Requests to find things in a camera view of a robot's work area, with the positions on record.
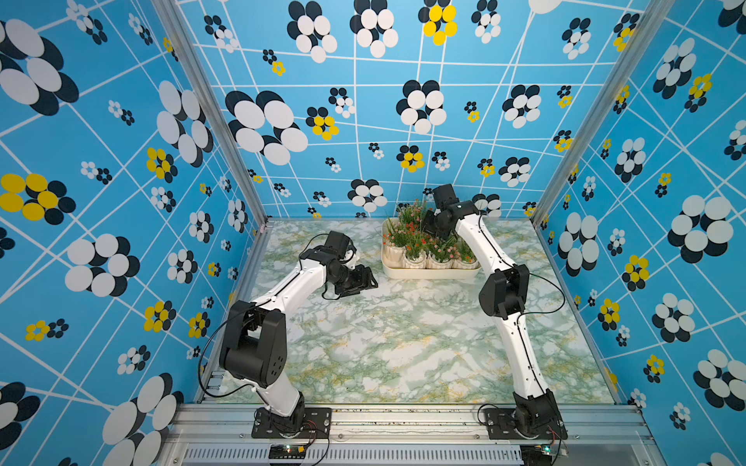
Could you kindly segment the red potted gypsophila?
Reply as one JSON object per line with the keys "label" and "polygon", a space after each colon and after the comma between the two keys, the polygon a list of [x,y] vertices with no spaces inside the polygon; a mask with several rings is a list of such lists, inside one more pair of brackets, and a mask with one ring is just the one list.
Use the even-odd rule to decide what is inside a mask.
{"label": "red potted gypsophila", "polygon": [[427,242],[427,269],[452,269],[457,254],[457,242],[455,236],[447,239],[430,238]]}
{"label": "red potted gypsophila", "polygon": [[403,267],[405,269],[425,269],[427,267],[427,238],[421,232],[407,237]]}

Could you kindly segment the pink potted gypsophila large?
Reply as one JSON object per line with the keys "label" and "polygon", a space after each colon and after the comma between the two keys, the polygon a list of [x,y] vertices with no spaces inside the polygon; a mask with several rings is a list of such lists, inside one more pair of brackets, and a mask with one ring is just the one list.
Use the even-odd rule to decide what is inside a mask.
{"label": "pink potted gypsophila large", "polygon": [[421,230],[423,228],[425,215],[429,211],[427,202],[416,199],[411,203],[402,203],[397,206],[397,217],[399,223],[409,229]]}

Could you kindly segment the orange potted gypsophila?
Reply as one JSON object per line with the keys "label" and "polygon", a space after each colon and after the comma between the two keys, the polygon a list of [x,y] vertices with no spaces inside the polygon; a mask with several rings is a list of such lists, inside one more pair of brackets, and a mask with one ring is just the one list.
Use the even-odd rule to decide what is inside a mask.
{"label": "orange potted gypsophila", "polygon": [[454,267],[462,270],[477,270],[480,268],[476,255],[464,239],[458,239],[456,243]]}

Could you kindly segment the pink potted gypsophila front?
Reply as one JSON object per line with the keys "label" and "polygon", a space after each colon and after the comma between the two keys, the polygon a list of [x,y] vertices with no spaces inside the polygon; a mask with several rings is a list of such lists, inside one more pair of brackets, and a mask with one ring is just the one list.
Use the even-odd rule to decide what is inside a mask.
{"label": "pink potted gypsophila front", "polygon": [[405,224],[393,219],[387,219],[384,223],[384,255],[392,268],[401,268],[405,256],[406,247],[409,244],[410,233]]}

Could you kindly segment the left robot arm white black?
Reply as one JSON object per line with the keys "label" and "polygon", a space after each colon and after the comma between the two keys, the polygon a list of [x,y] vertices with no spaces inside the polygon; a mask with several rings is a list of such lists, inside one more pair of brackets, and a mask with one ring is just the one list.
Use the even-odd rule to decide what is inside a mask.
{"label": "left robot arm white black", "polygon": [[353,240],[338,231],[298,256],[289,275],[251,302],[237,301],[225,323],[219,364],[246,381],[263,403],[270,425],[284,434],[303,427],[305,399],[287,374],[287,312],[295,311],[317,289],[334,287],[337,298],[376,289],[372,270],[358,264]]}

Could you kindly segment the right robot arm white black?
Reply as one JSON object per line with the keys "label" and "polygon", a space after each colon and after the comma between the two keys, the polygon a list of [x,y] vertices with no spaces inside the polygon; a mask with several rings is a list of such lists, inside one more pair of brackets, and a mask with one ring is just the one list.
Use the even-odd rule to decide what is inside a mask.
{"label": "right robot arm white black", "polygon": [[446,239],[456,234],[472,250],[486,281],[479,292],[483,312],[495,319],[513,377],[517,431],[526,438],[553,429],[565,440],[565,423],[555,394],[539,368],[524,320],[530,270],[499,246],[481,211],[470,200],[458,199],[450,184],[433,190],[437,214],[425,215],[425,232]]}

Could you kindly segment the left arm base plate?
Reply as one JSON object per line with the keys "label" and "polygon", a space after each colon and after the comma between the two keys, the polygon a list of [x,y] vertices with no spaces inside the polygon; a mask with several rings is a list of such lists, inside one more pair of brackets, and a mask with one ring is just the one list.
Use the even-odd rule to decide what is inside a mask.
{"label": "left arm base plate", "polygon": [[324,407],[305,408],[302,415],[280,417],[268,409],[259,408],[254,413],[253,439],[302,439],[328,438],[332,409]]}

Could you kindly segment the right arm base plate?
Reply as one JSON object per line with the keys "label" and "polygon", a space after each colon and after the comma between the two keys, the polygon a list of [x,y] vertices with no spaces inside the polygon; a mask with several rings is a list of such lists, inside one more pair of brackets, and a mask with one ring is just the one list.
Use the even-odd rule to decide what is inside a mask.
{"label": "right arm base plate", "polygon": [[548,419],[532,419],[516,408],[499,408],[483,405],[478,409],[477,421],[486,427],[491,440],[551,441],[567,440],[565,424],[555,415]]}

